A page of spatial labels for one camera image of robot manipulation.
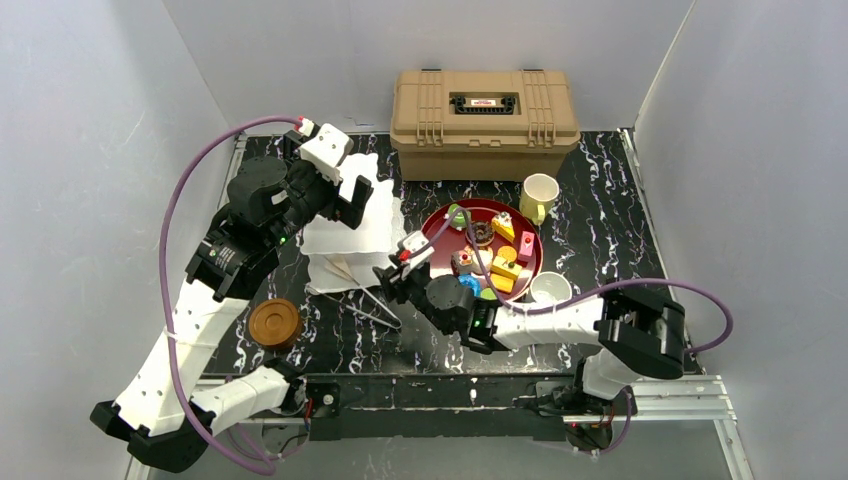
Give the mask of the white three-tier dessert stand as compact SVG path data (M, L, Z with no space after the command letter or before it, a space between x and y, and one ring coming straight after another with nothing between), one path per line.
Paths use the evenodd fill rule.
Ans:
M336 293L378 284L372 268L391 265L389 253L404 236L400 200L393 195L394 181L377 178L376 153L353 154L340 167L342 196L352 195L355 180L368 179L374 188L360 226L316 217L303 230L300 253L309 259L308 288L315 293Z

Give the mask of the red round tray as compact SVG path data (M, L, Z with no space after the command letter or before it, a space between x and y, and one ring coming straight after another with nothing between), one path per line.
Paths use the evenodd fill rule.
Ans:
M489 223L492 218L501 212L507 212L511 215L513 230L515 231L514 241L509 242L499 233L495 233L492 242L488 246L483 247L483 250L489 249L493 256L496 256L498 251L505 246L511 246L517 251L519 257L516 260L516 264L521 267L521 271L513 281L512 290L510 292L500 292L506 300L517 301L529 288L532 279L542 269L542 244L534 225L515 208L496 200L484 198L462 199L448 202L431 213L423 222L420 230L428 239L431 239L445 223L445 216L453 204L457 204L468 210L471 213L471 219L473 221L485 221ZM448 227L433 246L435 252L430 257L431 276L436 277L444 274L459 276L459 273L452 264L452 255L454 252L462 250L468 245L469 243L464 232L460 232L453 227Z

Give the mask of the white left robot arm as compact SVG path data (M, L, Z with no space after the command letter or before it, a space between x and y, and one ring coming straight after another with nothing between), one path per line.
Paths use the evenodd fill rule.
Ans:
M372 195L358 177L340 193L340 165L353 143L329 125L292 130L281 157L241 162L226 203L186 268L177 298L165 298L166 324L130 385L98 403L91 421L123 440L144 465L180 473L213 445L217 434L255 414L308 407L302 373L270 360L210 390L195 386L230 325L278 267L278 252L317 216L356 228Z

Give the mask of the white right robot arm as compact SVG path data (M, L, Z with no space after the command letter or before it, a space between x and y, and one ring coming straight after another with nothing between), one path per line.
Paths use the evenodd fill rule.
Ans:
M386 296L411 303L441 333L458 334L462 346L481 355L529 345L599 347L579 369L578 391L612 400L646 377L676 380L684 370L684 308L626 281L560 304L511 304L485 300L451 275L431 277L429 267L373 270Z

